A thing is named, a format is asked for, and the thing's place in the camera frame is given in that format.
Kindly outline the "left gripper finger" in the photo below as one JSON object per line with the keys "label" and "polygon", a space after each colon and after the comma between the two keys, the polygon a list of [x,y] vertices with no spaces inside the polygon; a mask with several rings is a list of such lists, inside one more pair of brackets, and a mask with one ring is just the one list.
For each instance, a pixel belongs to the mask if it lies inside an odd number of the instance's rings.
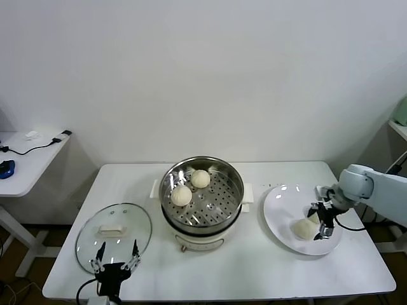
{"label": "left gripper finger", "polygon": [[131,258],[122,266],[122,269],[133,272],[139,265],[141,256],[139,255],[139,248],[137,246],[137,240],[134,240]]}
{"label": "left gripper finger", "polygon": [[94,273],[100,273],[104,270],[104,267],[102,265],[102,259],[104,256],[105,249],[106,249],[106,242],[104,241],[102,243],[101,247],[98,249],[95,258],[90,261],[90,264],[91,264],[91,267],[92,267]]}

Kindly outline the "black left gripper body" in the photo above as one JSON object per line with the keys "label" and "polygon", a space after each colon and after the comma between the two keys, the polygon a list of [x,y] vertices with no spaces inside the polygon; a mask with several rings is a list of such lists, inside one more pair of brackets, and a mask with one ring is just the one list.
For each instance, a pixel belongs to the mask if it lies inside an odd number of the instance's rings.
{"label": "black left gripper body", "polygon": [[105,264],[95,272],[95,278],[100,286],[99,295],[119,297],[122,282],[130,278],[130,269],[124,263]]}

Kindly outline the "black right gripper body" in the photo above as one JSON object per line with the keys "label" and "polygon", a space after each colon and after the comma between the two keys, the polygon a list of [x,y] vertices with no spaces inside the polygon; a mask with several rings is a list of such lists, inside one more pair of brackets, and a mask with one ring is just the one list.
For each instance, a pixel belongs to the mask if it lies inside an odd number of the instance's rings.
{"label": "black right gripper body", "polygon": [[334,227],[334,208],[330,202],[319,201],[317,207],[320,223],[326,227]]}

